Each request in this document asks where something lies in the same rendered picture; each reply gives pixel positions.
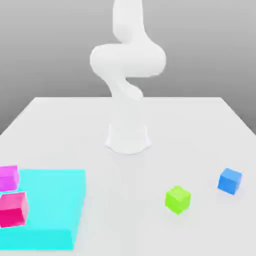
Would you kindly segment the small blue cube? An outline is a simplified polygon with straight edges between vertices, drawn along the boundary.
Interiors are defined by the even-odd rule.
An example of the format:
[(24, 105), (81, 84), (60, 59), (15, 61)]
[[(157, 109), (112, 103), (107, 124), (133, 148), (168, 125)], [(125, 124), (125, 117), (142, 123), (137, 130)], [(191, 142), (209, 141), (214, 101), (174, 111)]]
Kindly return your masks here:
[(230, 168), (226, 168), (219, 177), (217, 188), (231, 195), (237, 192), (243, 175)]

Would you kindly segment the small magenta cube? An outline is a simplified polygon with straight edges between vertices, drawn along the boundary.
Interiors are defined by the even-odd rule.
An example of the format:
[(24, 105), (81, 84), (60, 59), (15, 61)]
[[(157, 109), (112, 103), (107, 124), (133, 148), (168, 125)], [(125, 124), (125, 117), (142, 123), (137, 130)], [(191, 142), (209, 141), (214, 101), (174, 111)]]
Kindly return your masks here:
[(20, 183), (17, 165), (0, 166), (0, 192), (15, 191)]

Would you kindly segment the large cyan box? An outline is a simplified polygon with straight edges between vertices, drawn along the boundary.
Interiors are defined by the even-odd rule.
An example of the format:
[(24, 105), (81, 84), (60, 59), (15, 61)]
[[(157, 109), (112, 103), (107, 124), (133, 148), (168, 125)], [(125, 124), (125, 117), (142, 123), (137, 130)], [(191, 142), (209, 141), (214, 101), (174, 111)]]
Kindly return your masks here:
[(83, 169), (20, 169), (25, 225), (0, 228), (0, 250), (72, 251), (86, 195)]

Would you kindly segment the small green cube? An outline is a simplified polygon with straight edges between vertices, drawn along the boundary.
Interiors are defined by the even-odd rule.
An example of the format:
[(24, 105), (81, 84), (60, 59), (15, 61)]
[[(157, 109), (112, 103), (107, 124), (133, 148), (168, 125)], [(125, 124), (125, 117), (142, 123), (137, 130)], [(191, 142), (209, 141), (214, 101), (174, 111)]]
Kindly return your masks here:
[(191, 193), (179, 185), (166, 192), (165, 206), (177, 215), (190, 206)]

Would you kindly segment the small pink cube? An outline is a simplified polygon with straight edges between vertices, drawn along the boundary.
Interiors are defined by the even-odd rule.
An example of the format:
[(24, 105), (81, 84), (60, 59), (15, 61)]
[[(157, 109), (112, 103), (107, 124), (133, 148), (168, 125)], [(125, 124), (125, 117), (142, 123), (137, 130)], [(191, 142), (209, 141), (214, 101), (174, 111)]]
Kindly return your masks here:
[(6, 193), (0, 196), (0, 227), (24, 226), (29, 213), (26, 192)]

